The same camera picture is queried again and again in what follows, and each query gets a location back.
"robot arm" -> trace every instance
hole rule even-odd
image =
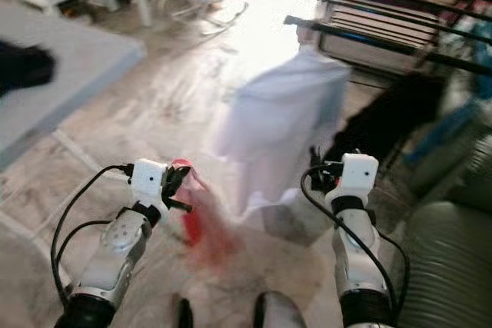
[[[365,207],[374,186],[378,162],[363,154],[345,154],[343,171],[325,200],[335,217],[343,220],[378,258],[380,236]],[[334,231],[335,281],[344,327],[389,327],[393,310],[388,286],[374,261],[341,227]]]
[[[169,207],[191,211],[170,199],[189,168],[175,170],[141,159],[131,183],[135,205],[124,208],[101,235],[99,248],[85,267],[80,282],[55,328],[108,327],[128,289],[135,265],[145,252],[152,228],[165,222]]]

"white cloth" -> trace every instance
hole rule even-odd
[[[216,141],[217,154],[239,164],[239,213],[259,191],[278,201],[308,168],[311,145],[337,130],[350,68],[301,46],[291,60],[240,89]]]

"black fabric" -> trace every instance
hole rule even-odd
[[[17,88],[47,84],[54,70],[55,59],[47,51],[0,41],[0,97]]]
[[[382,162],[417,126],[432,121],[444,90],[442,78],[412,73],[393,84],[338,132],[324,161],[340,161],[359,149]]]

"black cable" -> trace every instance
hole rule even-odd
[[[65,292],[65,289],[63,288],[63,283],[62,279],[60,278],[60,274],[58,271],[58,265],[56,263],[56,248],[57,248],[57,242],[58,242],[58,237],[60,236],[60,232],[62,230],[63,223],[65,222],[65,218],[68,215],[68,212],[70,211],[71,207],[74,206],[75,202],[79,199],[79,197],[86,192],[90,186],[96,182],[100,176],[102,176],[105,172],[110,171],[111,169],[119,169],[120,171],[124,171],[127,173],[129,170],[129,165],[110,165],[109,167],[101,169],[74,197],[71,199],[70,203],[67,205],[65,210],[63,211],[63,214],[60,217],[60,220],[58,221],[58,224],[56,225],[55,233],[53,235],[53,241],[52,241],[52,246],[50,249],[50,261],[52,265],[52,273],[53,273],[53,279],[55,280],[55,286],[56,290],[58,292],[58,295],[60,297],[60,301],[63,304],[63,307],[66,307],[68,305],[68,296],[67,293]]]
[[[394,292],[393,283],[391,282],[390,276],[387,274],[387,271],[384,269],[381,262],[375,257],[375,255],[372,253],[369,247],[366,246],[366,244],[358,237],[358,235],[355,234],[353,230],[351,230],[349,227],[345,225],[345,222],[342,219],[335,217],[333,213],[327,210],[322,204],[320,204],[314,197],[312,197],[308,193],[308,189],[306,188],[306,183],[305,183],[306,177],[313,174],[315,171],[322,171],[322,170],[328,171],[329,169],[330,167],[327,165],[316,165],[305,171],[301,177],[302,193],[319,211],[321,211],[321,213],[325,214],[333,221],[333,223],[335,223],[342,230],[344,230],[373,261],[373,263],[376,265],[381,275],[383,276],[384,282],[386,283],[388,293],[390,295],[391,309],[393,310],[393,312],[396,312],[397,299],[396,299],[396,294]]]
[[[398,300],[398,306],[395,311],[395,320],[398,319],[400,316],[400,313],[403,309],[403,305],[405,304],[405,298],[407,297],[407,291],[408,291],[408,285],[410,284],[410,258],[408,257],[407,253],[404,252],[403,248],[394,240],[386,236],[385,234],[382,234],[379,232],[379,235],[381,236],[382,239],[386,240],[393,246],[397,248],[397,250],[400,252],[401,256],[403,257],[404,260],[404,277],[403,277],[403,283],[401,284],[401,292],[400,292],[400,299]]]
[[[78,225],[76,228],[71,230],[71,232],[68,234],[68,236],[63,240],[63,243],[60,246],[60,250],[58,251],[58,254],[56,255],[56,266],[60,264],[60,261],[62,260],[63,253],[65,251],[65,248],[67,247],[68,243],[70,240],[73,238],[74,235],[77,234],[81,229],[89,227],[89,226],[94,226],[96,224],[109,224],[111,223],[110,220],[91,220],[90,222],[85,222],[83,224]]]

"gray floor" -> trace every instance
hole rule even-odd
[[[207,149],[214,117],[238,86],[297,50],[294,28],[282,25],[295,0],[248,1],[251,6],[236,26],[214,38],[198,35],[203,25],[185,27],[171,22],[165,12],[156,14],[155,26],[149,29],[141,28],[134,7],[114,14],[102,12],[98,25],[144,40],[148,59],[68,118],[62,130],[102,165],[140,157],[156,161],[190,158],[220,194],[224,206],[221,211],[229,217],[228,205],[234,196],[228,188],[234,182],[234,172]],[[312,12],[309,5],[303,7]],[[345,118],[381,92],[354,84],[348,91]],[[3,209],[35,230],[89,175],[87,168],[47,137],[2,173]],[[378,207],[384,210],[382,217],[387,218],[384,222],[391,230],[407,205],[400,204],[398,196],[386,187],[382,185],[381,193],[375,196],[381,199]],[[127,186],[102,180],[81,199],[67,229],[85,220],[110,217],[129,202]],[[385,209],[392,209],[394,214]],[[280,290],[293,298],[309,327],[341,326],[333,281],[331,229],[305,202],[290,210],[273,210],[266,216],[267,233],[236,224],[240,252],[220,270],[190,264],[178,218],[179,214],[173,213],[168,227],[155,231],[113,326],[171,326],[171,296],[180,293],[191,299],[197,326],[248,327],[254,298],[266,289]],[[53,227],[51,222],[40,232],[46,242],[51,239]],[[74,239],[64,260],[72,276],[81,272],[96,242],[95,230]],[[3,260],[8,253],[15,253],[4,250],[7,248],[2,248]],[[22,253],[31,258],[27,252]],[[2,326],[51,326],[60,311],[48,269],[35,257],[29,260],[38,266],[37,271],[17,268],[14,262],[2,264],[7,268],[2,269],[3,284],[9,278],[25,280],[21,277],[26,273],[37,273],[38,280],[43,281],[42,286],[26,283],[22,288],[2,288],[0,301],[12,302],[0,304],[5,322]],[[12,300],[7,293],[18,294],[18,299]],[[40,295],[43,303],[32,297]],[[16,314],[25,319],[17,323],[7,320],[14,311],[12,304],[18,308]],[[24,315],[22,304],[29,313]]]

